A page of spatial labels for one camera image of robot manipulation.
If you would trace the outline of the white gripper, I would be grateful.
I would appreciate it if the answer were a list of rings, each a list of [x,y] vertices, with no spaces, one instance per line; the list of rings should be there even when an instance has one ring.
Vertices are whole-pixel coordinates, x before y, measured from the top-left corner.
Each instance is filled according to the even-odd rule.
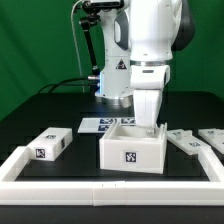
[[[170,79],[170,67],[131,66],[130,86],[133,89],[133,103],[136,125],[147,128],[149,136],[155,135],[162,92]]]

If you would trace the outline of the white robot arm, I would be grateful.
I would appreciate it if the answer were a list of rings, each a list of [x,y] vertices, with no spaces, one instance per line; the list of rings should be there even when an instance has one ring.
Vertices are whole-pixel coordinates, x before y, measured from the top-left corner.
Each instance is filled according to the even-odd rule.
[[[101,19],[105,66],[97,99],[133,105],[136,125],[152,133],[175,51],[194,37],[188,0],[91,0]]]

